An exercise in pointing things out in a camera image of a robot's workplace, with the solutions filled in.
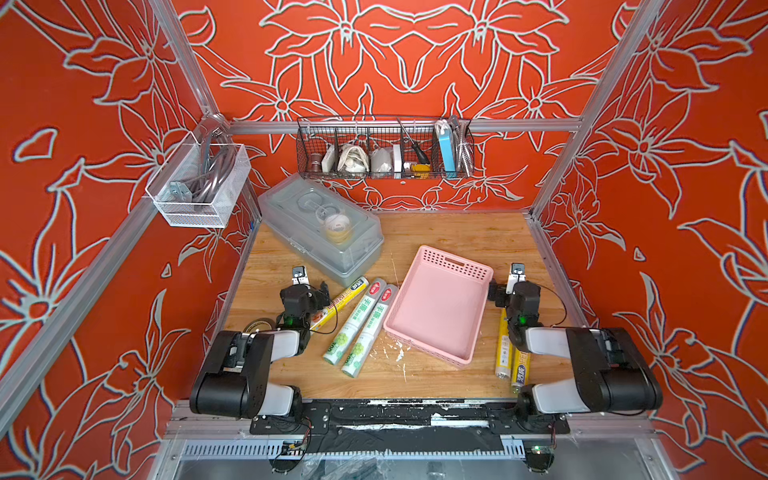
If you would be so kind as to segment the yellow wrap roll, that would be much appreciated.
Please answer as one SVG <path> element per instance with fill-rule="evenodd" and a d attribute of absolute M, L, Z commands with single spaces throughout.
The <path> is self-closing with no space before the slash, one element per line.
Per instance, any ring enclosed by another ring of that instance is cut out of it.
<path fill-rule="evenodd" d="M 531 354 L 516 349 L 511 369 L 511 390 L 517 395 L 529 382 Z"/>
<path fill-rule="evenodd" d="M 329 306 L 324 307 L 316 313 L 310 321 L 310 329 L 318 332 L 328 321 L 335 319 L 353 300 L 357 299 L 365 292 L 369 285 L 369 280 L 361 276 L 349 285 L 340 295 L 334 298 Z"/>
<path fill-rule="evenodd" d="M 498 338 L 495 356 L 495 375 L 500 379 L 511 378 L 512 346 L 508 333 L 506 312 L 500 311 Z"/>

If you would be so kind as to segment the green wrap roll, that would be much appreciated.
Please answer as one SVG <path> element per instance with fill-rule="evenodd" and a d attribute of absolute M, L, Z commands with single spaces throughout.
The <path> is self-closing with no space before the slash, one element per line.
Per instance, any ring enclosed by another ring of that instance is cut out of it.
<path fill-rule="evenodd" d="M 355 306 L 353 312 L 335 336 L 323 359 L 331 365 L 337 365 L 355 340 L 358 332 L 372 314 L 375 305 L 383 294 L 387 282 L 382 278 L 376 278 L 362 299 Z"/>
<path fill-rule="evenodd" d="M 341 371 L 347 376 L 357 378 L 360 374 L 381 332 L 384 320 L 391 310 L 398 290 L 399 287 L 395 284 L 388 284 L 383 290 L 381 297 L 374 306 L 373 312 L 362 327 L 355 345 L 341 368 Z"/>

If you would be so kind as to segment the pink plastic basket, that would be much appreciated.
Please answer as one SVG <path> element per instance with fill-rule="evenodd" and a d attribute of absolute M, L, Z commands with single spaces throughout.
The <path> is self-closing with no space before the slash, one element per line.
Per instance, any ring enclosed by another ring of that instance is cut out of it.
<path fill-rule="evenodd" d="M 384 330 L 393 339 L 456 368 L 468 366 L 493 274 L 487 265 L 420 246 Z"/>

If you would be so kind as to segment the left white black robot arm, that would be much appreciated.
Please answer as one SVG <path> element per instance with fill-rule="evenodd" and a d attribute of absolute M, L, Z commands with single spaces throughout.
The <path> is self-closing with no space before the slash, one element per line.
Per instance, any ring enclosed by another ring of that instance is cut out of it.
<path fill-rule="evenodd" d="M 270 382 L 270 368 L 306 350 L 311 319 L 331 299 L 326 283 L 291 285 L 280 291 L 280 299 L 284 311 L 275 330 L 216 335 L 190 393 L 193 413 L 238 419 L 299 416 L 300 389 Z"/>

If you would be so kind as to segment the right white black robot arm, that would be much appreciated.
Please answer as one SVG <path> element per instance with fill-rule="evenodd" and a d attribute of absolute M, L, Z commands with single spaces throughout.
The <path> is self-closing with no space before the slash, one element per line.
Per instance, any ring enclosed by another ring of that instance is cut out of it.
<path fill-rule="evenodd" d="M 526 385 L 517 395 L 521 418 L 576 413 L 643 413 L 658 409 L 662 388 L 624 328 L 545 326 L 539 321 L 541 286 L 492 281 L 488 299 L 505 311 L 507 336 L 523 353 L 564 358 L 572 377 Z"/>

